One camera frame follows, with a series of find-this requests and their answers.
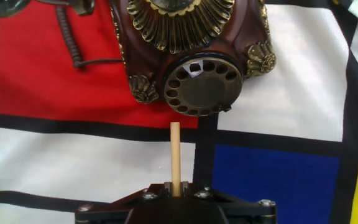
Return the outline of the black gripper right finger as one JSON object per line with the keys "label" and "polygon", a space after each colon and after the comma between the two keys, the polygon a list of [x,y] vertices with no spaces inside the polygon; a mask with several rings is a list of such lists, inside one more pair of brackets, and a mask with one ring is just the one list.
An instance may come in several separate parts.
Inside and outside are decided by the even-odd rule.
{"label": "black gripper right finger", "polygon": [[211,205],[208,211],[220,212],[226,223],[277,224],[277,204],[269,199],[248,202],[220,190],[182,182],[182,196]]}

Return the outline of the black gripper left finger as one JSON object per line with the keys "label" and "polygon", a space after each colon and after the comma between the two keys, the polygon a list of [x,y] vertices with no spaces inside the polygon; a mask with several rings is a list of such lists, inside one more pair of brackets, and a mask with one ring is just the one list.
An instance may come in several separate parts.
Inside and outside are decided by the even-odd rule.
{"label": "black gripper left finger", "polygon": [[75,212],[75,224],[125,223],[136,206],[170,197],[171,186],[170,182],[151,184],[113,203],[82,205]]}

